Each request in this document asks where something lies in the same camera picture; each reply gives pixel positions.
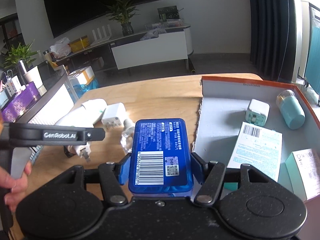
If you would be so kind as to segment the person's left hand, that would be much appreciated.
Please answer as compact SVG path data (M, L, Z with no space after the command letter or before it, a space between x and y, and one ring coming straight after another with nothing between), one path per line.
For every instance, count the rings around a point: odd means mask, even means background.
M14 179L3 168L1 168L1 188L9 192L3 197L6 206L11 212L15 212L18 204L26 197L28 188L28 176L31 174L32 163L27 162L20 179Z

